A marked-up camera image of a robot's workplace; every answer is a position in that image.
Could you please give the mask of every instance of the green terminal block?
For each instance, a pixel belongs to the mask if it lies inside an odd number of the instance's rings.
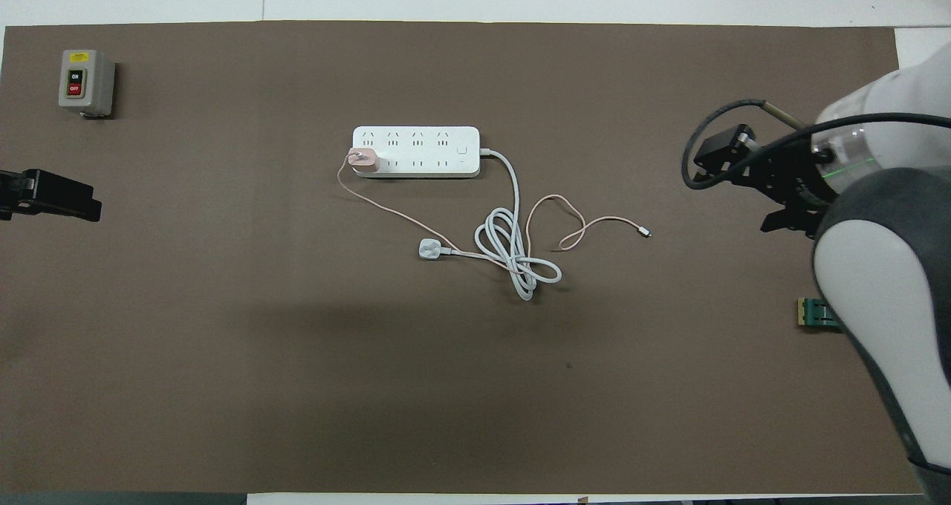
[[[832,309],[822,299],[799,299],[796,312],[801,326],[842,332],[839,322],[832,315]]]

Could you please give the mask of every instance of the charging cable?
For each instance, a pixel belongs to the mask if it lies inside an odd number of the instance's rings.
[[[592,221],[585,221],[584,216],[581,215],[581,212],[574,207],[567,198],[562,197],[561,195],[551,194],[546,195],[545,197],[540,198],[536,204],[532,207],[532,210],[529,211],[529,217],[525,222],[525,234],[523,237],[521,227],[519,225],[519,210],[521,207],[521,195],[519,193],[519,178],[516,176],[516,170],[512,167],[512,163],[509,162],[508,157],[502,155],[502,153],[496,152],[495,150],[490,149],[479,149],[479,156],[491,156],[499,159],[502,164],[504,164],[506,170],[509,171],[509,176],[512,178],[512,190],[513,190],[513,209],[509,210],[505,207],[499,207],[489,212],[489,215],[486,216],[485,222],[480,224],[478,228],[475,228],[475,246],[482,251],[482,254],[463,251],[461,248],[453,244],[445,235],[439,234],[437,231],[432,230],[425,224],[422,224],[420,221],[411,218],[407,214],[402,213],[398,210],[393,210],[384,206],[377,201],[371,200],[371,198],[364,197],[360,193],[350,189],[343,183],[342,173],[343,169],[346,166],[352,166],[356,169],[370,169],[377,164],[377,154],[373,149],[350,149],[347,153],[347,157],[344,159],[343,164],[340,166],[340,169],[337,170],[337,182],[343,189],[347,190],[349,193],[353,194],[358,198],[362,198],[367,203],[373,204],[381,210],[395,214],[405,220],[410,221],[410,223],[417,224],[418,227],[424,228],[424,230],[430,232],[433,235],[437,235],[442,242],[434,240],[434,238],[425,238],[422,241],[419,241],[419,257],[425,259],[437,259],[441,255],[461,255],[461,257],[466,258],[478,258],[484,259],[485,261],[490,261],[492,264],[495,264],[502,269],[505,269],[509,272],[509,276],[512,278],[512,285],[516,288],[519,298],[523,301],[530,301],[534,290],[538,286],[538,282],[543,282],[547,284],[554,284],[558,281],[561,281],[562,273],[561,269],[552,261],[547,261],[543,258],[534,258],[532,256],[532,238],[529,234],[529,227],[532,224],[532,216],[537,210],[538,206],[544,201],[563,201],[568,208],[574,213],[575,217],[578,217],[578,220],[581,221],[581,228],[577,231],[574,231],[571,234],[565,235],[564,238],[561,238],[561,241],[558,241],[558,248],[553,249],[553,252],[562,252],[569,251],[575,248],[585,237],[585,231],[588,228],[591,228],[591,225],[601,223],[601,221],[621,221],[631,225],[637,229],[638,233],[645,238],[652,237],[651,231],[647,228],[642,227],[640,224],[636,224],[634,221],[629,220],[628,218],[622,218],[617,216],[604,216],[600,218],[595,218]],[[566,245],[565,241],[575,238],[571,244]],[[536,266],[544,266],[550,269],[551,276],[546,277],[534,270]]]

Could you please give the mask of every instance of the power strip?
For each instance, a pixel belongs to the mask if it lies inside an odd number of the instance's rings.
[[[368,179],[469,179],[478,176],[479,136],[472,126],[358,126],[354,149],[373,149]]]

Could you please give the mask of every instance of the electrical socket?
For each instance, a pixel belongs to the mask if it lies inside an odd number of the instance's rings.
[[[479,136],[472,126],[358,126],[354,149],[373,149],[380,161],[368,179],[469,179],[478,176]]]

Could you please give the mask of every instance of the power cord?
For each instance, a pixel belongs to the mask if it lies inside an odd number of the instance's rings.
[[[652,237],[651,231],[647,228],[642,227],[640,224],[636,224],[634,221],[629,220],[628,218],[622,218],[618,216],[604,216],[600,218],[595,218],[592,221],[585,221],[584,216],[581,215],[581,212],[574,207],[567,198],[562,197],[561,195],[546,195],[545,197],[540,198],[536,204],[532,207],[532,210],[529,211],[529,217],[525,222],[525,234],[522,234],[521,225],[519,224],[519,211],[521,208],[521,194],[519,192],[519,178],[516,176],[516,170],[512,167],[512,163],[509,162],[508,157],[505,157],[500,152],[490,149],[479,149],[479,156],[491,156],[496,157],[497,160],[502,162],[506,170],[509,171],[510,179],[512,179],[512,190],[513,190],[513,209],[509,210],[505,207],[499,207],[489,212],[489,215],[486,216],[483,224],[480,224],[479,227],[475,228],[475,246],[479,248],[481,252],[475,253],[470,251],[464,251],[461,248],[453,244],[445,235],[439,234],[437,231],[432,230],[425,224],[422,224],[420,221],[415,220],[408,216],[407,214],[402,213],[401,211],[394,210],[384,206],[377,201],[373,201],[371,198],[363,196],[359,193],[356,193],[353,189],[350,189],[343,183],[342,173],[343,169],[349,164],[354,167],[363,167],[370,168],[376,163],[376,153],[371,149],[351,149],[347,154],[347,157],[344,159],[343,164],[340,166],[340,169],[337,170],[337,182],[343,189],[347,190],[349,193],[353,194],[358,198],[362,198],[367,203],[373,204],[381,210],[390,212],[405,220],[410,221],[418,227],[424,228],[433,235],[437,235],[442,242],[437,240],[432,240],[432,238],[425,238],[419,242],[419,257],[425,259],[437,259],[441,255],[461,255],[465,258],[478,258],[484,259],[485,261],[490,261],[492,264],[495,264],[502,269],[505,269],[509,272],[509,276],[512,278],[512,285],[516,288],[519,298],[523,301],[530,301],[534,295],[534,290],[537,288],[539,282],[554,284],[558,281],[561,281],[562,273],[561,269],[552,261],[547,261],[547,259],[536,258],[532,256],[532,238],[528,233],[529,226],[532,224],[532,216],[537,210],[538,206],[544,201],[563,201],[563,203],[568,205],[568,208],[574,213],[575,217],[578,217],[578,220],[581,221],[581,228],[577,231],[574,231],[571,234],[565,235],[564,238],[561,238],[561,241],[558,241],[558,248],[554,249],[553,252],[569,251],[578,245],[582,238],[585,237],[585,231],[588,228],[591,228],[591,225],[601,223],[601,221],[621,221],[631,225],[637,229],[638,233],[645,238]],[[569,245],[565,245],[565,241],[570,240],[570,238],[575,238],[574,242],[571,242]],[[550,269],[553,272],[551,277],[546,277],[542,274],[539,274],[536,271],[536,266],[541,265]]]
[[[778,140],[774,140],[774,142],[764,146],[763,149],[753,151],[750,153],[750,156],[744,157],[743,160],[734,163],[732,166],[730,166],[730,169],[724,171],[723,173],[710,176],[706,180],[693,180],[689,173],[689,162],[690,156],[692,156],[693,153],[693,146],[695,146],[697,140],[699,140],[700,136],[703,135],[704,130],[707,129],[707,126],[710,126],[710,123],[713,123],[713,120],[718,119],[720,116],[724,115],[724,113],[727,113],[730,110],[744,106],[760,107],[765,112],[770,113],[770,115],[782,120],[782,122],[787,123],[787,125],[792,126],[796,131],[794,133],[788,134],[787,136],[780,137]],[[951,119],[947,117],[925,115],[921,113],[865,113],[853,115],[851,117],[843,117],[841,119],[826,120],[824,123],[818,123],[818,125],[812,126],[796,126],[796,123],[799,125],[802,125],[802,123],[798,122],[798,120],[791,122],[790,120],[787,120],[788,117],[791,116],[778,109],[776,106],[771,105],[771,103],[757,99],[745,99],[741,101],[730,102],[727,105],[719,107],[713,113],[707,115],[707,118],[703,119],[703,122],[700,123],[700,126],[697,126],[697,129],[694,130],[692,136],[690,136],[690,139],[687,140],[687,145],[684,147],[683,156],[680,159],[681,179],[683,179],[686,186],[690,189],[707,189],[714,187],[716,184],[722,183],[722,181],[731,180],[740,176],[747,167],[754,166],[754,164],[760,163],[762,160],[765,160],[768,157],[775,156],[781,150],[788,150],[789,147],[792,146],[792,143],[798,142],[798,140],[804,140],[806,137],[812,136],[812,134],[818,134],[819,132],[825,132],[826,130],[832,130],[842,126],[862,125],[863,123],[916,123],[916,125],[951,128]]]

